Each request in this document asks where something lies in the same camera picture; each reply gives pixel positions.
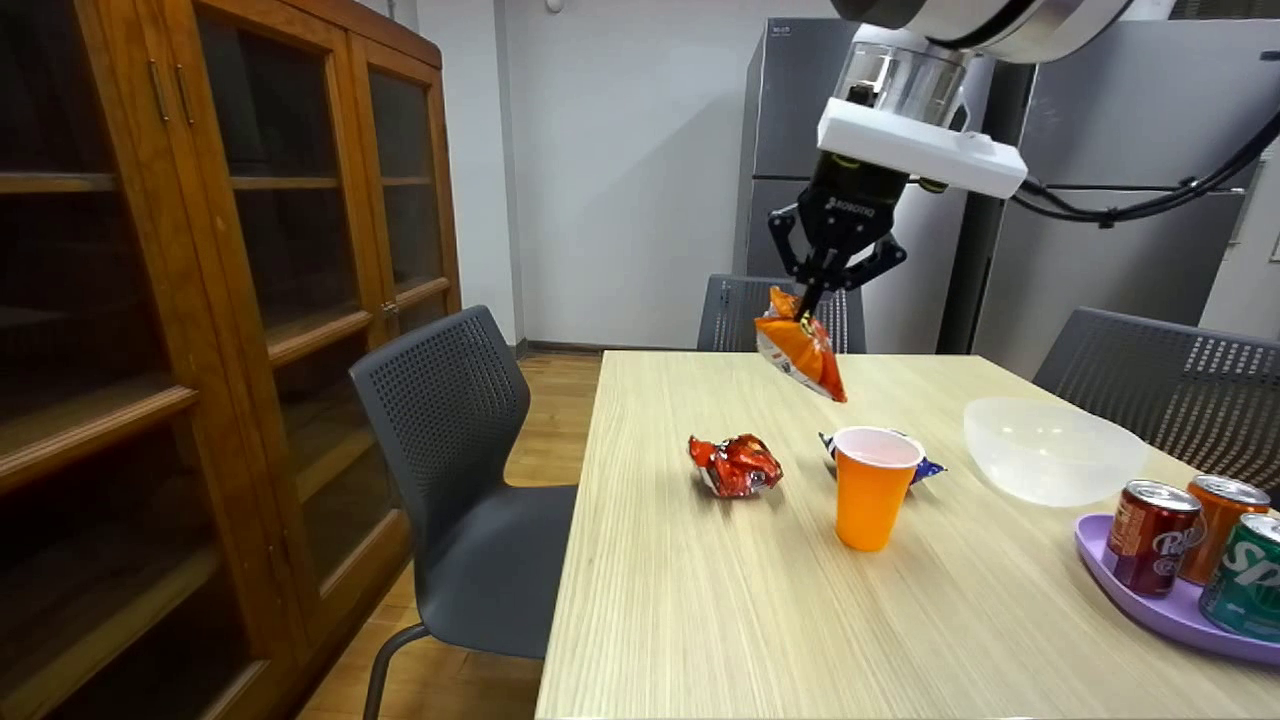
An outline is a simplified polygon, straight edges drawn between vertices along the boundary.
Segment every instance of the light wood table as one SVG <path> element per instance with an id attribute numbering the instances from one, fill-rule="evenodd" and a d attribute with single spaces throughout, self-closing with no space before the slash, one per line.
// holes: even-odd
<path id="1" fill-rule="evenodd" d="M 536 715 L 1280 715 L 1280 675 L 1138 627 L 1077 560 L 1081 510 L 997 491 L 963 402 L 1040 394 L 975 354 L 845 354 L 829 402 L 762 354 L 609 352 Z M 871 420 L 949 474 L 885 553 L 837 541 L 815 431 Z M 755 431 L 762 499 L 710 499 L 688 434 Z M 1151 474 L 1189 479 L 1170 455 Z"/>

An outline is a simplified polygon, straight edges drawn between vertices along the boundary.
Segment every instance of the wooden floor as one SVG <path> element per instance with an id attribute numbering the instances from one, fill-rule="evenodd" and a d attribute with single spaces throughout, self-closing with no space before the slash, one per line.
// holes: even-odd
<path id="1" fill-rule="evenodd" d="M 594 424 L 601 352 L 533 349 L 519 352 L 519 366 L 533 388 L 533 407 L 507 458 L 507 479 L 577 483 Z M 363 683 L 378 648 L 414 618 L 414 580 L 399 571 L 395 587 L 363 618 L 302 715 L 355 720 L 363 711 Z M 536 679 L 542 663 L 420 639 L 391 658 L 383 720 L 526 720 L 536 705 Z"/>

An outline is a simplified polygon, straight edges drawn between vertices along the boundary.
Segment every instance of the plastic cup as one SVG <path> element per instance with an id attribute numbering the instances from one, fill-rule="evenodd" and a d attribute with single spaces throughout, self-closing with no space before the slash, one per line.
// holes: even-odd
<path id="1" fill-rule="evenodd" d="M 926 449 L 894 427 L 839 427 L 837 438 L 837 536 L 857 553 L 882 553 L 894 536 Z"/>

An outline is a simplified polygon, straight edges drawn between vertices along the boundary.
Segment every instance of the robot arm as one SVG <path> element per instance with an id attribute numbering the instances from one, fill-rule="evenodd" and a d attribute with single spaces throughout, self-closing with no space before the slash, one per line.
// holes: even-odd
<path id="1" fill-rule="evenodd" d="M 909 185 L 954 185 L 1010 201 L 1027 162 L 1015 149 L 963 129 L 955 96 L 982 57 L 1045 63 L 1099 37 L 1128 0 L 834 0 L 863 27 L 852 39 L 821 120 L 821 162 L 798 203 L 770 229 L 783 269 L 810 289 L 861 289 L 909 250 L 894 238 L 894 208 Z"/>

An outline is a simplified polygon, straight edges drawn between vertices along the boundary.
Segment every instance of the gray chair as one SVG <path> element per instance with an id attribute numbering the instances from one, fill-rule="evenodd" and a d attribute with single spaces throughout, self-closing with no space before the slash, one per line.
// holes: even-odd
<path id="1" fill-rule="evenodd" d="M 1280 345 L 1077 309 L 1038 383 L 1170 455 L 1280 494 Z"/>
<path id="2" fill-rule="evenodd" d="M 414 519 L 420 607 L 420 624 L 382 648 L 363 715 L 382 711 L 391 654 L 420 637 L 542 658 L 577 491 L 505 483 L 529 383 L 488 309 L 378 349 L 353 383 Z"/>
<path id="3" fill-rule="evenodd" d="M 788 274 L 710 274 L 704 316 L 697 327 L 701 352 L 752 352 L 755 316 L 770 309 L 770 289 L 799 293 Z M 861 293 L 829 293 L 815 309 L 837 352 L 863 352 L 863 299 Z"/>

